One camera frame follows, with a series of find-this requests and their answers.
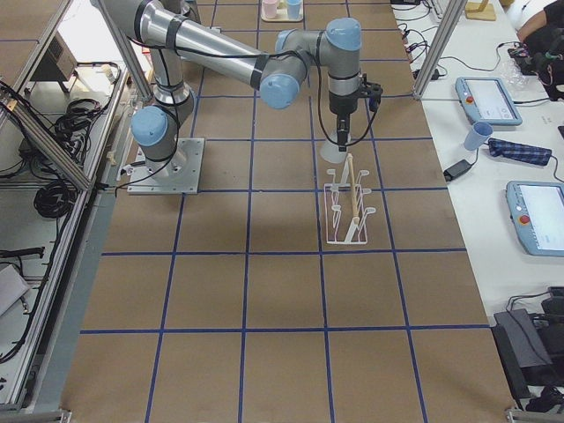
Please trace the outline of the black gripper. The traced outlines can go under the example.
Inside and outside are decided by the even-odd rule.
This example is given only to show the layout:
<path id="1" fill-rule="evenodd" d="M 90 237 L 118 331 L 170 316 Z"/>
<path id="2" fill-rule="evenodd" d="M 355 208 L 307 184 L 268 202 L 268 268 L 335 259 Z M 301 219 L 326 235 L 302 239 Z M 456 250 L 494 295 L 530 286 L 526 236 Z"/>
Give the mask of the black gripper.
<path id="1" fill-rule="evenodd" d="M 350 135 L 350 115 L 357 110 L 358 94 L 357 92 L 352 92 L 346 95 L 338 95 L 329 91 L 329 100 L 330 111 L 337 116 L 336 134 L 338 150 L 345 152 Z"/>

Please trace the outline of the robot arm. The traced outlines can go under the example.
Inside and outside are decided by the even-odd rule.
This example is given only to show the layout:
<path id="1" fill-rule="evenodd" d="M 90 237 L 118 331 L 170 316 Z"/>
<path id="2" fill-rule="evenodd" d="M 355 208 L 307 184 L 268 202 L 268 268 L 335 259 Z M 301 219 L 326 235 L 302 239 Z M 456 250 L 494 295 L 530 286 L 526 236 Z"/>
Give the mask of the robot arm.
<path id="1" fill-rule="evenodd" d="M 161 3 L 168 11 L 180 14 L 198 24 L 201 23 L 196 0 L 162 0 Z"/>
<path id="2" fill-rule="evenodd" d="M 311 67 L 328 71 L 330 111 L 336 128 L 327 136 L 323 158 L 341 163 L 352 146 L 350 118 L 362 96 L 361 28 L 356 19 L 332 20 L 322 31 L 280 33 L 276 49 L 266 53 L 181 15 L 173 1 L 95 1 L 96 7 L 128 43 L 148 48 L 157 86 L 154 105 L 142 108 L 131 122 L 134 139 L 145 156 L 139 181 L 166 192 L 188 192 L 200 164 L 190 142 L 177 132 L 192 113 L 194 95 L 182 75 L 187 60 L 251 86 L 270 108 L 289 107 Z"/>

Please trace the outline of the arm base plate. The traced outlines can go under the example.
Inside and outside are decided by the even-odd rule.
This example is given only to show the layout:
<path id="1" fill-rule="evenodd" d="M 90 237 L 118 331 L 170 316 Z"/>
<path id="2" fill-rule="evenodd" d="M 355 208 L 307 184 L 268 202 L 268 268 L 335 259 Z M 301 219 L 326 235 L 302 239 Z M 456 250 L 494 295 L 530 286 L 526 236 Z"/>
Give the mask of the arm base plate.
<path id="1" fill-rule="evenodd" d="M 181 138 L 172 160 L 160 171 L 163 165 L 146 162 L 142 149 L 137 149 L 137 159 L 144 164 L 134 167 L 131 172 L 132 184 L 126 187 L 131 195 L 175 195 L 196 194 L 198 192 L 204 156 L 203 137 Z"/>

